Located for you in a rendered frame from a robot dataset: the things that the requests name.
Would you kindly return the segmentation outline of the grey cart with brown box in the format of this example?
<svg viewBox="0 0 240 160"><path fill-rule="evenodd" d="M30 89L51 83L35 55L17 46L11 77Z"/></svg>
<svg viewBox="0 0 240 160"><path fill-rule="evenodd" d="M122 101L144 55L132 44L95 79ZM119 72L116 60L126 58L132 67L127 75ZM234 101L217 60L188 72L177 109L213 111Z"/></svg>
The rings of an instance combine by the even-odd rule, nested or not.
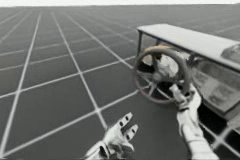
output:
<svg viewBox="0 0 240 160"><path fill-rule="evenodd" d="M170 24L140 26L138 32L156 40L151 47L178 52L203 105L240 135L240 41Z"/></svg>

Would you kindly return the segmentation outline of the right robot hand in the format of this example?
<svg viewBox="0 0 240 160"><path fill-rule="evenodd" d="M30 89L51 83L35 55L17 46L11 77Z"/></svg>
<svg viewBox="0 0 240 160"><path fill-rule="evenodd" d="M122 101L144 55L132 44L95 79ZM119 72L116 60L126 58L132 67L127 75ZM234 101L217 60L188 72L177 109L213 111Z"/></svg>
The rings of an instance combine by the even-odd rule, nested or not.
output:
<svg viewBox="0 0 240 160"><path fill-rule="evenodd" d="M190 84L190 89L187 93L183 94L176 84L170 87L170 91L173 94L173 98L176 101L180 110L189 109L191 111L197 111L201 105L202 98L197 88Z"/></svg>

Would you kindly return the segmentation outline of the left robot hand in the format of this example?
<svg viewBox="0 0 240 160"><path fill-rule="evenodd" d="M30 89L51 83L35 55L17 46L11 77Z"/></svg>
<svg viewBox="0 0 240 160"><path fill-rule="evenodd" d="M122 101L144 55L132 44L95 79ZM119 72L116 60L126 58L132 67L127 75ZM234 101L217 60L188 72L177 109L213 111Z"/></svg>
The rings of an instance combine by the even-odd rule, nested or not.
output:
<svg viewBox="0 0 240 160"><path fill-rule="evenodd" d="M135 148L131 140L135 137L139 126L130 125L133 114L131 112L119 118L105 132L103 142L110 154L111 160L132 160Z"/></svg>

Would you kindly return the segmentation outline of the dark steering wheel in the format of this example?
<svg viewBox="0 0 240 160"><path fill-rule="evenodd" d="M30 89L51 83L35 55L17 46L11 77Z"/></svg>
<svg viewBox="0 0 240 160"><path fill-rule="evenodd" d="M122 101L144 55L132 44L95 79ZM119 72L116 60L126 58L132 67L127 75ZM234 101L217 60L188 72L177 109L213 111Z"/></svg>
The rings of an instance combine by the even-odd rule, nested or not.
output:
<svg viewBox="0 0 240 160"><path fill-rule="evenodd" d="M148 100L162 105L174 102L172 85L182 94L189 92L191 77L185 60L176 50L154 46L144 50L133 66L134 84Z"/></svg>

